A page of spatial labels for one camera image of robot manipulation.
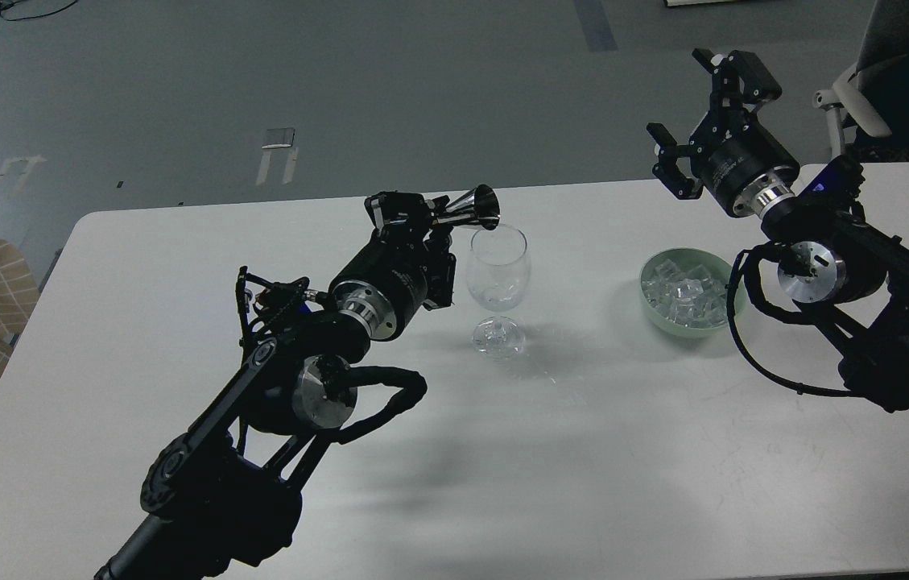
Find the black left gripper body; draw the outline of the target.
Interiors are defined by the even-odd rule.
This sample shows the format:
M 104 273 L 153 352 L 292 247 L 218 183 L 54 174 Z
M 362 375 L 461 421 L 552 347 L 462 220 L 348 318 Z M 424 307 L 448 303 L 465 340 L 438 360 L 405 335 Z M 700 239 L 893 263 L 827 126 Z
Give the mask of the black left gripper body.
M 362 321 L 372 341 L 399 337 L 418 309 L 452 305 L 457 257 L 449 251 L 429 257 L 421 242 L 369 242 L 329 286 L 341 312 Z

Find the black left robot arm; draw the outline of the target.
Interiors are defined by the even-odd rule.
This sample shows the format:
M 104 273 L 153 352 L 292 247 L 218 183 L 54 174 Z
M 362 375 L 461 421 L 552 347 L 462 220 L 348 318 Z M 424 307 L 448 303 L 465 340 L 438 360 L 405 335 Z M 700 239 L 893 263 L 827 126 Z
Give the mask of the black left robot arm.
M 242 364 L 149 467 L 146 518 L 98 579 L 204 579 L 235 561 L 259 565 L 292 543 L 304 485 L 329 447 L 422 400 L 417 371 L 362 360 L 418 309 L 450 307 L 452 230 L 493 229 L 501 208 L 484 184 L 455 199 L 381 192 L 365 208 L 369 242 L 325 291 L 238 271 Z

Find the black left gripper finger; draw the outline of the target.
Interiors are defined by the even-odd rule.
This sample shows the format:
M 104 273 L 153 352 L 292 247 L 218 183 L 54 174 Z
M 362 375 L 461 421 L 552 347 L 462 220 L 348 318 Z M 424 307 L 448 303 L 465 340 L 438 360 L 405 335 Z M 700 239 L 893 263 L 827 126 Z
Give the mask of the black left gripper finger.
M 475 225 L 475 194 L 465 193 L 454 201 L 446 195 L 425 198 L 424 203 L 433 219 L 424 249 L 432 258 L 449 251 L 451 232 L 455 227 Z
M 366 198 L 365 210 L 381 242 L 421 242 L 432 226 L 431 202 L 418 193 L 376 193 Z

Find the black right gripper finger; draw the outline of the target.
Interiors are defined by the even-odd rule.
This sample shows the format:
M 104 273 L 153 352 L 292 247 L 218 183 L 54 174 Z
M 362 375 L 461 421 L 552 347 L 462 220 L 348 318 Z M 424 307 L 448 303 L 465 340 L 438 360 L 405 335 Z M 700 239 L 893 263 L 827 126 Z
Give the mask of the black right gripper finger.
M 760 107 L 774 102 L 783 89 L 759 56 L 734 49 L 727 55 L 696 48 L 691 56 L 712 77 L 707 114 L 698 122 L 693 142 L 723 142 L 758 121 Z
M 649 122 L 647 132 L 655 142 L 656 162 L 653 176 L 679 201 L 696 201 L 704 186 L 692 176 L 686 176 L 679 166 L 680 159 L 690 159 L 698 154 L 696 144 L 679 144 L 671 132 L 660 122 Z

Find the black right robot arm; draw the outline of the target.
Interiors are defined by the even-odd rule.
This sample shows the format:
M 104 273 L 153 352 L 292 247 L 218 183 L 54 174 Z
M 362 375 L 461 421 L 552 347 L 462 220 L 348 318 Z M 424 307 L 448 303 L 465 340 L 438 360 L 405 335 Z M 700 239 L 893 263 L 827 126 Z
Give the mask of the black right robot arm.
M 725 316 L 742 359 L 790 392 L 909 410 L 909 247 L 870 223 L 861 202 L 864 168 L 837 155 L 810 180 L 759 120 L 781 85 L 753 52 L 693 48 L 707 77 L 704 111 L 679 139 L 649 122 L 651 172 L 675 199 L 708 195 L 728 219 L 757 221 L 760 241 L 727 267 Z M 837 353 L 841 385 L 787 379 L 752 355 L 735 297 L 785 325 L 810 327 Z

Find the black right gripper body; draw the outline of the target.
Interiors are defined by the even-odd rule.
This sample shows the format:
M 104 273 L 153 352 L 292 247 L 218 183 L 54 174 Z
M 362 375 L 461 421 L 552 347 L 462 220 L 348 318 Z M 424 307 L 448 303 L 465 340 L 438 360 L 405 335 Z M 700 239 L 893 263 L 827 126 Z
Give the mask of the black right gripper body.
M 752 214 L 742 200 L 742 191 L 773 172 L 790 186 L 800 166 L 781 143 L 759 121 L 748 121 L 719 143 L 701 144 L 691 159 L 691 170 L 713 195 L 728 216 L 738 219 Z

